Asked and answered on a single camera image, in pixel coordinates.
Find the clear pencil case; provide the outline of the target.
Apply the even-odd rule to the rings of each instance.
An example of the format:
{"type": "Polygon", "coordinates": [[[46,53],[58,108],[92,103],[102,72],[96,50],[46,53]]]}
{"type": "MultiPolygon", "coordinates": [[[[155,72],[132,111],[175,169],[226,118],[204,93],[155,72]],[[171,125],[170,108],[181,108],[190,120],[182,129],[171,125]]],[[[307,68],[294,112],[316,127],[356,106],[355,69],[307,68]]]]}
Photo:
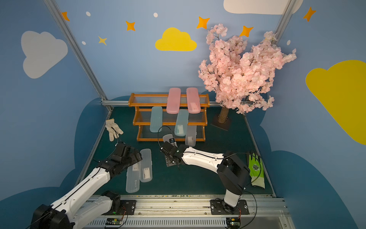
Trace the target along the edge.
{"type": "Polygon", "coordinates": [[[143,183],[153,179],[152,170],[152,152],[151,149],[142,149],[140,151],[142,160],[140,161],[140,181],[143,183]]]}
{"type": "Polygon", "coordinates": [[[174,138],[172,134],[164,135],[163,136],[163,142],[168,142],[169,143],[170,138],[174,138]]]}
{"type": "Polygon", "coordinates": [[[136,163],[127,169],[126,192],[135,193],[140,189],[140,163],[136,163]]]}
{"type": "Polygon", "coordinates": [[[194,147],[196,145],[197,126],[187,126],[185,144],[194,147]]]}

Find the light blue pencil case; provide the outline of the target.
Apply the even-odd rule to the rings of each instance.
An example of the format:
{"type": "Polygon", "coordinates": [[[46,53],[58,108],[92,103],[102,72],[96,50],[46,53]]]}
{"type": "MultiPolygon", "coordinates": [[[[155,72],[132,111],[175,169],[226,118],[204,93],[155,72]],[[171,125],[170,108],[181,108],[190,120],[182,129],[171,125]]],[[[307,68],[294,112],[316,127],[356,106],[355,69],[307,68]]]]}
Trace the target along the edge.
{"type": "Polygon", "coordinates": [[[158,133],[163,125],[163,108],[161,106],[154,106],[151,110],[150,131],[158,133]]]}
{"type": "Polygon", "coordinates": [[[189,111],[181,109],[177,115],[176,124],[174,128],[174,134],[176,136],[185,136],[187,133],[189,119],[189,111]]]}

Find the pink pencil case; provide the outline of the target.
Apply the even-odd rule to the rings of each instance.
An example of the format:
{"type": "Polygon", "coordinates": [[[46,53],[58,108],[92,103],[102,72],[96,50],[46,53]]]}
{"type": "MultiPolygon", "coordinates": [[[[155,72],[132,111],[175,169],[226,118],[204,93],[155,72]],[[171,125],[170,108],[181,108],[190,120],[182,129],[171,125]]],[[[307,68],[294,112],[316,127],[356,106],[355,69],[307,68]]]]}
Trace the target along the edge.
{"type": "Polygon", "coordinates": [[[181,89],[180,88],[170,88],[166,112],[168,114],[177,114],[180,110],[180,99],[181,99],[181,89]]]}
{"type": "Polygon", "coordinates": [[[198,89],[194,87],[187,88],[187,107],[188,112],[191,114],[198,114],[201,112],[200,97],[198,89]]]}

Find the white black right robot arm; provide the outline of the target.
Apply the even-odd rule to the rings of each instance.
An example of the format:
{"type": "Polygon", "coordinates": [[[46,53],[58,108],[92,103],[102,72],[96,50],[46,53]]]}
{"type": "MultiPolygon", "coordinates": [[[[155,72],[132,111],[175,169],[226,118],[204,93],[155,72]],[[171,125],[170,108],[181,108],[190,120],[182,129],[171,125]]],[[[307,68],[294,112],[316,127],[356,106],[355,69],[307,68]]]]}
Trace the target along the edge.
{"type": "Polygon", "coordinates": [[[165,155],[168,166],[197,166],[216,173],[226,188],[223,206],[229,209],[237,207],[250,174],[248,166],[237,155],[232,152],[205,152],[188,145],[177,147],[169,142],[164,142],[160,151],[165,155]]]}

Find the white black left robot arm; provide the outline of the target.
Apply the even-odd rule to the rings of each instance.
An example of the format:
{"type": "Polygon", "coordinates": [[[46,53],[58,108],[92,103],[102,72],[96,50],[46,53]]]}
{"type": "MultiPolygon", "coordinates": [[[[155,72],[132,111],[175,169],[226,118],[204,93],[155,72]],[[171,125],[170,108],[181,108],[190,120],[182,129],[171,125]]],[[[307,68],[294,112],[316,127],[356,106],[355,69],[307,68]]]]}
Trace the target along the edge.
{"type": "Polygon", "coordinates": [[[113,177],[142,160],[139,150],[125,143],[101,160],[92,172],[71,191],[51,205],[40,205],[33,213],[30,229],[82,229],[105,213],[119,213],[121,196],[107,191],[84,207],[84,203],[113,177]]]}

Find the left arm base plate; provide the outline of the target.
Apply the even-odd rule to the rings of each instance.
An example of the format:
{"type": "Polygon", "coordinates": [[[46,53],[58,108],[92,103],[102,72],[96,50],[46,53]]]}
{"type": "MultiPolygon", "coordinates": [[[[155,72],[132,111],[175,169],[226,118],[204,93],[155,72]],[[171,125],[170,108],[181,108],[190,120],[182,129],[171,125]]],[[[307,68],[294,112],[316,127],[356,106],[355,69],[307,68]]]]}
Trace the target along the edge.
{"type": "Polygon", "coordinates": [[[104,215],[134,215],[136,200],[122,199],[119,202],[113,201],[111,209],[104,215]]]}

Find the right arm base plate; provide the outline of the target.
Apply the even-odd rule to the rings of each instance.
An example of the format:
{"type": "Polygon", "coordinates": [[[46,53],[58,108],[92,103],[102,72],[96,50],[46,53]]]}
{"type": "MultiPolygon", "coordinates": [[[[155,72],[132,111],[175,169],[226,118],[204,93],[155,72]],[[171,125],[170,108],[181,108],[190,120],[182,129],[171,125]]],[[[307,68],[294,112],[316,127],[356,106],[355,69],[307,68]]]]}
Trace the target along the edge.
{"type": "Polygon", "coordinates": [[[210,200],[210,209],[212,215],[249,215],[248,204],[245,200],[240,199],[236,207],[226,204],[223,199],[210,200]]]}

